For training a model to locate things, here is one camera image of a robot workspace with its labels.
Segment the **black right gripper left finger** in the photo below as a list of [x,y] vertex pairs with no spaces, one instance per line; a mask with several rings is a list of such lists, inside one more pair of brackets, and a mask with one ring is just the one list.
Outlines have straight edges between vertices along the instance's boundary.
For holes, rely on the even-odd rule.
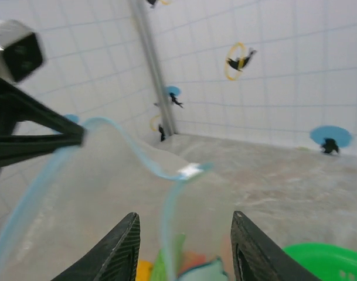
[[139,250],[140,217],[137,213],[129,213],[52,281],[134,281]]

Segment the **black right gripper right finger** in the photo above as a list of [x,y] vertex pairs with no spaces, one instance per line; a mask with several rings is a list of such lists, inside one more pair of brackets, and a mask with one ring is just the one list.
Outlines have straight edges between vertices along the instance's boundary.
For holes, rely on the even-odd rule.
[[241,211],[233,213],[230,240],[238,281],[319,281]]

